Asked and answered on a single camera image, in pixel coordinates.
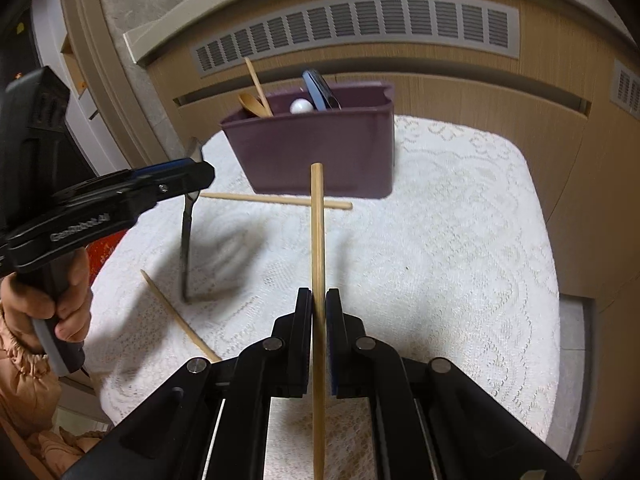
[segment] table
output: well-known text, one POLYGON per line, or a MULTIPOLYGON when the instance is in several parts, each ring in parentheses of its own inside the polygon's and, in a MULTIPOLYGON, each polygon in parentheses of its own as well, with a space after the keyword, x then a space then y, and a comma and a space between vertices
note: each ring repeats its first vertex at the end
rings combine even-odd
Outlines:
MULTIPOLYGON (((251 192, 223 134, 204 147, 211 190, 251 192)), ((121 421, 200 351, 150 293, 145 269, 223 359, 271 333, 310 286, 310 210, 201 198, 190 290, 179 299, 183 200, 127 233, 94 283, 86 365, 104 411, 121 421)), ((526 161, 507 140, 396 117, 393 193, 326 211, 326 285, 401 356, 451 359, 544 439, 558 387, 558 284, 526 161)), ((373 478, 364 400, 327 407, 326 477, 373 478)), ((311 403, 274 399, 266 479, 312 478, 311 403)))

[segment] white ball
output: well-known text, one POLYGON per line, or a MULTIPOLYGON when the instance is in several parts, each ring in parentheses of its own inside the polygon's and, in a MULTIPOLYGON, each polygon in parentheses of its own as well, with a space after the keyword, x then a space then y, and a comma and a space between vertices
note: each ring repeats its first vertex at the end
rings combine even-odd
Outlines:
POLYGON ((314 106, 307 101, 306 99, 296 99, 291 103, 289 107, 289 112, 292 114, 306 114, 307 112, 312 112, 314 110, 314 106))

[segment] wooden stick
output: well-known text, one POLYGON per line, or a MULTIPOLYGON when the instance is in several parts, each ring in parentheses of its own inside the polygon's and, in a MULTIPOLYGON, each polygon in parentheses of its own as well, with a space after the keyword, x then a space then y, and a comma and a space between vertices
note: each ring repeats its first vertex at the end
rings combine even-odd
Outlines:
POLYGON ((185 334, 189 336, 189 339, 191 339, 194 345, 196 345, 200 350, 202 350, 204 355, 206 355, 209 361, 211 361, 212 363, 217 363, 218 361, 220 361, 221 359, 218 356, 218 354, 216 354, 211 348, 209 348, 209 346, 207 346, 207 344, 202 339, 200 339, 200 336, 191 329, 191 327, 187 324, 187 322, 182 319, 182 316, 178 314, 178 311, 174 309, 171 303, 169 303, 169 300, 158 288, 158 286, 154 283, 154 280, 152 280, 151 277, 144 270, 140 269, 140 272, 142 273, 142 276, 146 280, 147 285, 151 289, 151 292, 154 294, 156 298, 158 298, 158 301, 162 303, 162 306, 164 306, 164 308, 171 315, 171 317, 175 319, 175 322, 178 325, 180 325, 180 328, 184 330, 185 334))
POLYGON ((322 164, 311 166, 311 291, 313 314, 313 433, 314 480, 324 478, 324 368, 326 317, 324 314, 324 177, 322 164))
MULTIPOLYGON (((243 195, 239 193, 209 193, 202 192, 200 196, 205 198, 220 198, 222 200, 240 200, 242 202, 265 202, 273 204, 291 204, 311 206, 310 198, 302 198, 297 196, 273 196, 273 195, 243 195)), ((343 200, 325 200, 324 208, 326 209, 353 209, 353 203, 343 200)))
POLYGON ((249 69, 249 74, 251 74, 251 79, 254 80, 255 89, 258 91, 258 95, 260 96, 260 101, 262 101, 262 106, 267 110, 269 117, 273 117, 273 112, 271 111, 271 107, 269 106, 269 102, 267 98, 264 96, 264 92, 262 91, 262 85, 260 84, 260 80, 258 79, 257 73, 255 73, 254 64, 248 57, 244 58, 244 62, 246 63, 246 67, 249 69))

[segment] human hand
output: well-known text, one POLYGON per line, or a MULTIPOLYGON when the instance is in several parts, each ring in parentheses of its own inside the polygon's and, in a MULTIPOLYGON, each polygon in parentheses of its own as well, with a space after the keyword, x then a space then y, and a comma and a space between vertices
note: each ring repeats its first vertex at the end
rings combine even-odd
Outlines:
POLYGON ((89 256, 85 249, 76 250, 69 266, 69 288, 55 303, 45 292, 18 282, 15 273, 2 280, 0 298, 4 310, 4 322, 18 341, 33 353, 43 353, 30 317, 49 319, 54 314, 60 318, 56 336, 63 341, 84 341, 91 323, 89 288, 89 256))

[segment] metal spoon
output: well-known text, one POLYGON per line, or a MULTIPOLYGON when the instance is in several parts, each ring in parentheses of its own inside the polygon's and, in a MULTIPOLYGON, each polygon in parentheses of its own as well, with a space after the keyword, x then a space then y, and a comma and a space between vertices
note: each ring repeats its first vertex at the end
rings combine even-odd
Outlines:
MULTIPOLYGON (((201 142, 193 138, 187 149, 186 156, 195 162, 202 162, 201 142)), ((193 204, 200 196, 200 191, 193 191, 184 196, 184 212, 182 213, 182 235, 180 236, 180 295, 182 300, 188 301, 188 284, 189 284, 189 246, 191 244, 191 214, 193 212, 193 204)))
POLYGON ((271 117, 267 109, 262 106, 262 103, 251 94, 247 94, 246 92, 238 94, 238 101, 240 101, 242 108, 257 117, 271 117))

